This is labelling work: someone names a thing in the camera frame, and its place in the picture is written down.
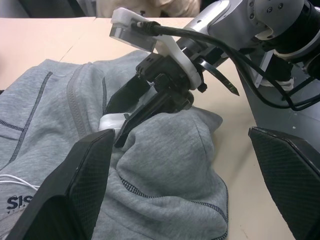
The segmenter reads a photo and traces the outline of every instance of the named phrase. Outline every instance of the beige clothing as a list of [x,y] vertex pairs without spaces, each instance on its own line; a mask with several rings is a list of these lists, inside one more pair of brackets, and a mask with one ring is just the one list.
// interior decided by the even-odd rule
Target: beige clothing
[[200,12],[201,0],[96,0],[99,18],[111,18],[117,8],[126,8],[144,17],[158,18],[161,11],[169,17],[195,17]]

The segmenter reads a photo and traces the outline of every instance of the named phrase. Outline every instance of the table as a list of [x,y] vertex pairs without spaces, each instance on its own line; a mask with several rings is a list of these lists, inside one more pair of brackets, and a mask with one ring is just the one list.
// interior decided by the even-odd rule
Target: table
[[[159,18],[162,25],[185,26],[189,18]],[[135,48],[109,37],[110,19],[0,18],[0,89],[7,88],[28,68],[45,59],[84,64],[121,57]],[[219,70],[237,87],[231,94],[208,72],[208,90],[195,91],[194,105],[222,116],[214,133],[212,165],[229,190],[229,240],[294,240],[273,202],[253,150],[248,130],[255,126],[235,66],[227,60]]]

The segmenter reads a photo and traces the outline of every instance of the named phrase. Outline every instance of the black textured pad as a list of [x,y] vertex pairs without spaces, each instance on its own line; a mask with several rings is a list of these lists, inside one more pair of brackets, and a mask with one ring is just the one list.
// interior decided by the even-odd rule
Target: black textured pad
[[91,239],[106,193],[114,139],[115,131],[107,129],[76,142],[44,180],[7,240]]
[[297,240],[320,240],[320,154],[305,140],[249,131],[265,184]]

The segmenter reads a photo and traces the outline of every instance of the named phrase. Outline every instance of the cable connector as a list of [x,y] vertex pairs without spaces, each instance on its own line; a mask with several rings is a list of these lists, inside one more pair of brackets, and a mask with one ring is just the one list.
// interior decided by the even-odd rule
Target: cable connector
[[159,36],[157,32],[154,30],[154,26],[161,26],[156,21],[139,21],[136,23],[136,26],[140,31],[149,36]]

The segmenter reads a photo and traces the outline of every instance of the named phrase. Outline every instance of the gray hoodie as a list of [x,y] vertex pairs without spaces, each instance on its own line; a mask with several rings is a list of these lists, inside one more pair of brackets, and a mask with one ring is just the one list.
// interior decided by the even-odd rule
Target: gray hoodie
[[[75,142],[98,131],[110,97],[145,56],[137,51],[84,65],[46,60],[26,71],[0,95],[0,175],[40,186]],[[92,239],[225,239],[228,191],[211,168],[211,135],[221,123],[192,108],[132,130],[113,150]],[[35,192],[0,182],[0,239]]]

